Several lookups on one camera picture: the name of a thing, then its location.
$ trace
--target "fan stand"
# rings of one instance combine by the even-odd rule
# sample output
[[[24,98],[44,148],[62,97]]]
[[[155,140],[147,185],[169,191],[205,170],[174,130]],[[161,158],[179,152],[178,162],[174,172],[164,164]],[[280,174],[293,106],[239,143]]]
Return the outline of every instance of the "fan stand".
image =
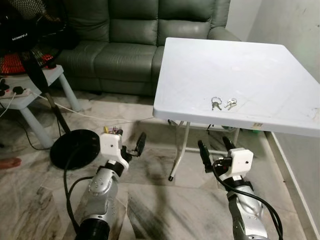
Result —
[[[100,152],[99,136],[94,131],[87,129],[70,131],[51,95],[48,92],[44,95],[65,131],[65,134],[59,137],[50,149],[50,159],[53,165],[65,169],[70,158],[72,160],[67,167],[68,170],[80,169],[90,164]]]
[[[72,158],[67,166],[68,170],[80,169],[88,165],[100,152],[99,136],[86,129],[71,131],[50,94],[47,79],[32,52],[19,53],[19,58],[31,81],[47,98],[51,110],[65,132],[51,147],[51,162],[57,168],[65,169],[68,160]]]

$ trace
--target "metal table leg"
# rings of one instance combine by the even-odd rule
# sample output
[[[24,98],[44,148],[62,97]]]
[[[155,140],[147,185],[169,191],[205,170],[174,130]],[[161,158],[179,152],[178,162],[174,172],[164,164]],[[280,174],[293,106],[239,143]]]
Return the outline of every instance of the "metal table leg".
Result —
[[[186,147],[185,150],[188,151],[188,152],[200,153],[199,148],[195,148],[195,147]],[[212,154],[212,155],[223,155],[223,156],[227,156],[228,155],[227,151],[218,151],[218,150],[208,149],[208,152],[210,154]]]
[[[53,139],[47,134],[46,130],[42,127],[40,122],[32,114],[29,108],[25,107],[23,109],[20,109],[20,112],[31,127],[36,137],[39,139],[42,146],[44,148],[50,148],[54,144]]]
[[[178,128],[181,128],[182,125],[183,125],[183,121],[180,122]],[[177,151],[178,151],[178,154],[176,156],[176,159],[175,159],[175,164],[173,166],[173,169],[170,173],[170,176],[169,176],[169,181],[172,181],[176,175],[176,171],[178,169],[178,166],[180,164],[180,161],[181,159],[184,157],[184,154],[185,154],[185,151],[186,151],[186,147],[187,147],[187,141],[188,141],[188,135],[189,135],[189,129],[190,129],[190,122],[187,122],[186,123],[186,127],[185,127],[185,130],[184,130],[184,138],[183,138],[183,144],[182,144],[182,149],[179,150],[179,148],[177,148]]]
[[[234,138],[233,138],[233,144],[237,146],[237,141],[238,141],[238,137],[239,137],[239,132],[240,132],[240,128],[237,128],[235,130],[235,134],[234,134]]]

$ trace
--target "sofa armrest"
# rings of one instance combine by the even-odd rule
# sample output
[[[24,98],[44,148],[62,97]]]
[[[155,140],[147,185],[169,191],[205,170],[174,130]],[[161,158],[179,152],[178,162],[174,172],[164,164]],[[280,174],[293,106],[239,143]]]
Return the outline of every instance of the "sofa armrest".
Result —
[[[241,41],[223,26],[217,26],[209,31],[208,39],[210,40],[224,40],[224,41]]]

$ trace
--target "power strip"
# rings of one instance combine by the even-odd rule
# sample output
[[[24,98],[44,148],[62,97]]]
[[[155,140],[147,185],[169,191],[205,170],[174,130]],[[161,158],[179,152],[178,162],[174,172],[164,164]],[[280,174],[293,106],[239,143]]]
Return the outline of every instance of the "power strip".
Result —
[[[0,99],[11,99],[14,96],[14,92],[12,90],[7,90],[5,91],[5,94],[3,96],[0,96]],[[29,88],[26,88],[23,90],[23,93],[21,94],[16,94],[15,98],[20,98],[20,97],[26,97],[31,94],[31,90]]]

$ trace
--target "green leather sofa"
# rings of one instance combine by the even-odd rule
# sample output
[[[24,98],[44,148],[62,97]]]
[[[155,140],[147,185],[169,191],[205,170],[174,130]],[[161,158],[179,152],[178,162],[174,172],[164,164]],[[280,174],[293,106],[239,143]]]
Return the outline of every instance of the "green leather sofa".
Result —
[[[57,63],[75,90],[154,96],[167,37],[239,40],[230,0],[64,1],[81,41]]]

